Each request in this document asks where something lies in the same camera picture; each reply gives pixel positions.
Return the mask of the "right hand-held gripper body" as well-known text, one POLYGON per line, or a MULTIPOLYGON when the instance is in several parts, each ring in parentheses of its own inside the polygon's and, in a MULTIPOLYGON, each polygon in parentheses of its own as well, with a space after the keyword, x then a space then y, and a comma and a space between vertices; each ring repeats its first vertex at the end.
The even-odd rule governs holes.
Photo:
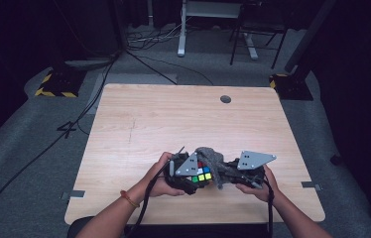
POLYGON ((237 169, 245 184, 254 188, 261 188, 265 176, 263 166, 276 159, 276 155, 243 151, 237 169))

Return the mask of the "small black yellow striped base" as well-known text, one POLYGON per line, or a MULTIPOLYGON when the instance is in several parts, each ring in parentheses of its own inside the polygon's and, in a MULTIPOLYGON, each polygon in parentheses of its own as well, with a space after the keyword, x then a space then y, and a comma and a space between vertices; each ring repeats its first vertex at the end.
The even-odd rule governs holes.
POLYGON ((313 101, 307 84, 291 74, 275 73, 269 76, 269 85, 282 100, 313 101))

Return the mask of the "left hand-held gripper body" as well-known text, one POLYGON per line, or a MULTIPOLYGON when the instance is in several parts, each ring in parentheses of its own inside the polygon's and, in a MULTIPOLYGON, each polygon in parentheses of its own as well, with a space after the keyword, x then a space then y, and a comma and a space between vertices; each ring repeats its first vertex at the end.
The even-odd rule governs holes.
POLYGON ((165 167, 166 183, 176 189, 183 190, 186 194, 191 192, 191 176, 197 175, 196 153, 177 153, 172 156, 165 167))

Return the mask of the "person's dark clothing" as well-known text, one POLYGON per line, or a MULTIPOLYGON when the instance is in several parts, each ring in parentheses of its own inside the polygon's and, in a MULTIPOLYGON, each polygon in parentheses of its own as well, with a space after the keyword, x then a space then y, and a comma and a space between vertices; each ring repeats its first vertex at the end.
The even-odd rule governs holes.
POLYGON ((271 238, 266 224, 126 225, 120 238, 271 238))

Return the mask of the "white desk frame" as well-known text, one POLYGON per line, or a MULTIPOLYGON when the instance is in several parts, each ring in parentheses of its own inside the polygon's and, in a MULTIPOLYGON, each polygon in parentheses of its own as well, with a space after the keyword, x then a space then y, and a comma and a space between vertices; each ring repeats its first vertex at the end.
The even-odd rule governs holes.
POLYGON ((188 17, 237 19, 241 2, 219 2, 216 0, 182 0, 179 57, 186 55, 186 20, 188 17))

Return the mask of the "person's right hand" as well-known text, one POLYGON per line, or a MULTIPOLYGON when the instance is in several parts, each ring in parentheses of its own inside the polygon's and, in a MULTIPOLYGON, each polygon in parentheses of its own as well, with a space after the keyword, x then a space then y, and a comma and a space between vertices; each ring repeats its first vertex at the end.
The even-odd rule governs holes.
POLYGON ((265 170, 265 178, 269 185, 266 185, 264 183, 261 188, 251 188, 244 184, 238 183, 236 184, 236 187, 239 190, 241 190, 243 193, 255 195, 258 199, 265 201, 265 202, 269 200, 269 188, 272 189, 273 195, 277 196, 279 194, 279 189, 278 189, 275 176, 268 166, 264 166, 264 170, 265 170))

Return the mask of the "person's left hand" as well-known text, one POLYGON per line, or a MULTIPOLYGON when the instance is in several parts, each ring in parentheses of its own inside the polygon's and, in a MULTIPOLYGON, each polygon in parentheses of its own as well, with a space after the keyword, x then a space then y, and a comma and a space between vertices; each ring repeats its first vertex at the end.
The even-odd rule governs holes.
POLYGON ((146 189, 153 179, 156 180, 149 191, 150 197, 161 195, 180 196, 186 194, 183 190, 170 187, 163 178, 158 178, 157 176, 157 173, 163 168, 166 162, 172 158, 172 156, 172 153, 163 152, 160 158, 149 168, 146 174, 129 189, 129 193, 133 196, 134 201, 141 203, 144 200, 146 189))

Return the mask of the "multicoloured puzzle cube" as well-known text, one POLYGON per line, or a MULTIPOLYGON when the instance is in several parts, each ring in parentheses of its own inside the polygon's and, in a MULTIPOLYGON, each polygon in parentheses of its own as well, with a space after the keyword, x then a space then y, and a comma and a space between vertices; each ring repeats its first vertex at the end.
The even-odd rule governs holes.
POLYGON ((212 174, 210 168, 202 163, 198 162, 197 163, 197 175, 196 176, 191 176, 190 180, 194 183, 198 182, 206 182, 212 180, 212 174))

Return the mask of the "large black yellow striped base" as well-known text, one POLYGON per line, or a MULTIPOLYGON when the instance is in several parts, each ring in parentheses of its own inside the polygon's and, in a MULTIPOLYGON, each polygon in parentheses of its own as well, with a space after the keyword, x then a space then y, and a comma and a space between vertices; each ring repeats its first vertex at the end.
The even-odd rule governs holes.
POLYGON ((75 98, 79 95, 85 76, 86 72, 81 70, 71 69, 68 72, 60 72, 50 69, 35 95, 75 98))

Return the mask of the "grey cloth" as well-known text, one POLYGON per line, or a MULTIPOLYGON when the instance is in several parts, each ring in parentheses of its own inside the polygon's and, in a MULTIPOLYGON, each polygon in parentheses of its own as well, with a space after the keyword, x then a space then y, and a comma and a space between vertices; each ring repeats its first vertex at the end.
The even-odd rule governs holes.
POLYGON ((237 176, 237 172, 223 161, 223 155, 212 148, 199 147, 195 152, 198 160, 210 168, 212 180, 218 189, 223 189, 225 183, 231 183, 226 175, 237 176))

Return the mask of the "black metal chair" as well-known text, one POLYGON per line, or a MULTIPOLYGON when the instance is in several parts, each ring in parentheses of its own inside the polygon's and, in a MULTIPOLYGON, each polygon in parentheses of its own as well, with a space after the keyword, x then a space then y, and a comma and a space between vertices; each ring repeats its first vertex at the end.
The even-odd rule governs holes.
POLYGON ((279 45, 273 48, 276 54, 271 68, 274 68, 287 31, 286 16, 275 0, 245 0, 240 6, 237 23, 229 38, 229 40, 234 40, 230 64, 233 64, 240 34, 247 36, 252 34, 270 36, 269 41, 264 46, 266 50, 270 49, 270 43, 280 34, 282 37, 279 45))

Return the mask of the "dark slanted pole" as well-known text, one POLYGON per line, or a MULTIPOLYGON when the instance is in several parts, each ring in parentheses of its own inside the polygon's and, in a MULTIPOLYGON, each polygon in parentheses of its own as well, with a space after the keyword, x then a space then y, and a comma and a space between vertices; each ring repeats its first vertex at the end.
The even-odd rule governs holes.
POLYGON ((321 5, 315 12, 314 17, 310 21, 309 26, 305 35, 300 40, 298 46, 294 50, 290 59, 286 63, 284 70, 286 72, 292 72, 294 68, 302 61, 304 53, 308 50, 309 44, 313 40, 315 34, 318 32, 323 21, 326 19, 331 8, 333 7, 336 0, 321 0, 321 5))

